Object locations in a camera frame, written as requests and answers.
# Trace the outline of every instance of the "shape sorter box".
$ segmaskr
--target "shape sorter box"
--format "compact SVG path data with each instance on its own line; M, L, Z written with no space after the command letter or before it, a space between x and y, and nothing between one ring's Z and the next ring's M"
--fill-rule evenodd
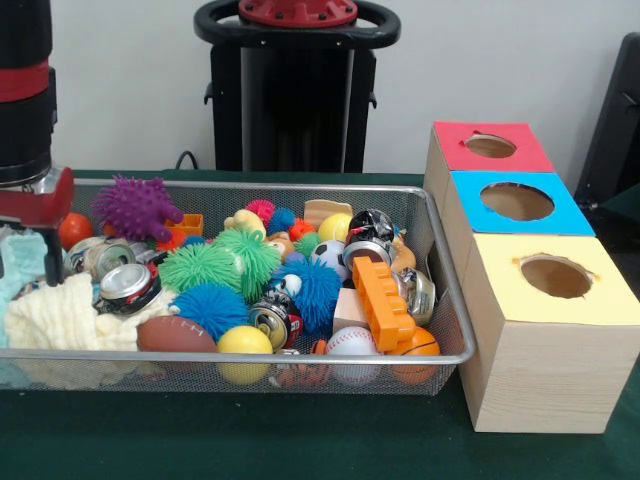
M435 122L424 188L442 215L451 171L553 173L555 169L524 123Z
M476 431L603 432L640 352L640 304L600 242L476 234L466 270Z
M473 232L594 235L554 173L452 172L441 214L461 282Z

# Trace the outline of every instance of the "basketball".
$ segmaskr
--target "basketball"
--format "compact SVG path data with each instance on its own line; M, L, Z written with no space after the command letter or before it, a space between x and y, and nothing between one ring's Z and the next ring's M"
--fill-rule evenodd
M418 327L411 340L398 343L387 355L440 355L440 346L433 335ZM391 372L401 382L417 385L431 378L437 368L435 365L394 365Z

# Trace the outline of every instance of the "purple spiky ball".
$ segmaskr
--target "purple spiky ball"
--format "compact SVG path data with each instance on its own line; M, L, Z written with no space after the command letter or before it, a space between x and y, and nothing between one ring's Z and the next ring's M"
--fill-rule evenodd
M113 177L116 184L98 192L91 208L93 216L104 227L109 224L119 237L143 241L148 237L158 242L171 240L166 220L182 221L182 212L171 203L161 178Z

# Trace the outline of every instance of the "yellow ball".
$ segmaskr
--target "yellow ball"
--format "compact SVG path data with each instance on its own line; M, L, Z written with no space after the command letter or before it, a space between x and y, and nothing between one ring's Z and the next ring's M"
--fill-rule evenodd
M344 242L347 239L347 233L349 233L349 222L351 222L351 217L346 213L334 213L325 218L318 229L320 241L340 240Z
M264 333L255 327L241 326L229 330L218 341L220 353L273 353L273 347ZM225 380L235 385L251 385L267 374L265 363L219 363L218 371Z

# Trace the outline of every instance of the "circular hole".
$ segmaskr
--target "circular hole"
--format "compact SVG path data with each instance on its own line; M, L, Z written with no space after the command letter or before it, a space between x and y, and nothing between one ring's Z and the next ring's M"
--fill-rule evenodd
M507 158L516 153L516 146L506 138L476 133L464 141L473 153L487 158Z
M494 212L522 222L548 217L555 209L547 194L518 183L489 185L482 190L480 198Z
M591 288L585 269L566 258L536 255L523 260L520 270L530 285L552 297L581 297Z

